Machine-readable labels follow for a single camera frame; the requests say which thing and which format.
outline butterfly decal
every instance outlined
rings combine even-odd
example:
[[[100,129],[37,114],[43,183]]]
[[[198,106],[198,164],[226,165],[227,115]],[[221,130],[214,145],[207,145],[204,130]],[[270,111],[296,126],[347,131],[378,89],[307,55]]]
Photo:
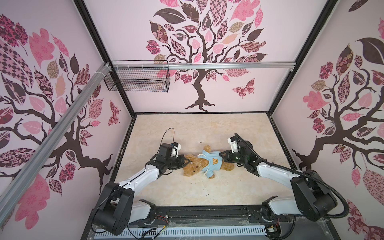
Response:
[[[245,88],[233,88],[232,90],[235,91],[235,93],[239,93],[239,96],[242,97],[244,99],[244,96],[247,94],[247,93],[253,93],[254,94],[254,90],[255,88],[252,87],[253,85],[255,84],[255,79],[252,79],[250,80],[247,85],[245,86]]]
[[[109,105],[111,107],[111,110],[112,110],[112,113],[113,115],[109,118],[109,121],[108,121],[108,126],[112,125],[112,124],[117,124],[119,123],[119,113],[120,113],[120,110],[118,107],[115,107],[115,104],[110,100],[109,101]]]

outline black wire basket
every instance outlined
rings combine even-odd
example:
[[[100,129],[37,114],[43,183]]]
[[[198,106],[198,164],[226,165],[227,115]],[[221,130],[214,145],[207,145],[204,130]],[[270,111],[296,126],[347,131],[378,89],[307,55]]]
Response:
[[[125,91],[168,92],[170,83],[168,61],[124,60],[112,62],[116,74],[110,71],[104,78],[109,91],[118,91],[115,83],[117,80],[121,82]]]

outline teddy bear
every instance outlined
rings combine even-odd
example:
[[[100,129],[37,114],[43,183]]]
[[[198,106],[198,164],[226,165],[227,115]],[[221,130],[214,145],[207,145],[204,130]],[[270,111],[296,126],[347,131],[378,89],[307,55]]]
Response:
[[[197,157],[194,155],[186,155],[185,158],[190,160],[184,169],[184,176],[190,177],[198,172],[203,172],[209,179],[215,177],[213,171],[223,169],[231,171],[235,168],[235,165],[231,162],[224,162],[222,157],[219,156],[220,151],[211,152],[211,146],[205,145],[202,154]]]

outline light blue shirt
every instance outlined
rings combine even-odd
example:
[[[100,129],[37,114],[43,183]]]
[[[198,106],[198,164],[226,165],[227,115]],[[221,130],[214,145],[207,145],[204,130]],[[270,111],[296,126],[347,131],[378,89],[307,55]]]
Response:
[[[203,168],[201,171],[204,172],[207,177],[212,177],[214,171],[218,171],[221,168],[223,162],[222,157],[219,156],[220,151],[207,152],[203,150],[203,154],[199,154],[199,158],[204,158],[208,160],[208,166]]]

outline wallpaper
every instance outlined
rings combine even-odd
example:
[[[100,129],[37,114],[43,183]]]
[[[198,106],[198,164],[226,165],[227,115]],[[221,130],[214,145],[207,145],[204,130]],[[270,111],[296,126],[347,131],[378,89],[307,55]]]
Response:
[[[47,12],[47,3],[12,2],[0,13],[1,193],[102,64],[73,3],[53,3],[66,18]],[[39,17],[25,18],[28,11]],[[119,94],[99,84],[1,226],[1,238],[79,238],[129,121]]]
[[[88,2],[113,60],[252,63],[294,61],[324,1],[285,2],[285,11],[282,5],[277,6],[278,2],[263,0],[157,0],[150,4],[116,1],[110,7],[122,8],[124,13],[116,9],[117,15],[108,18],[101,12],[103,4]],[[301,11],[307,21],[299,24],[293,16]],[[293,21],[290,27],[300,25],[295,33],[286,34],[287,28],[282,27],[288,12]],[[128,31],[119,31],[118,27],[128,27]],[[168,93],[127,92],[136,112],[266,111],[287,69],[192,69],[169,73]],[[165,78],[166,74],[166,70],[160,70],[157,77]],[[167,104],[169,99],[178,101]]]
[[[274,114],[299,168],[347,199],[341,239],[384,239],[383,7],[341,2]]]

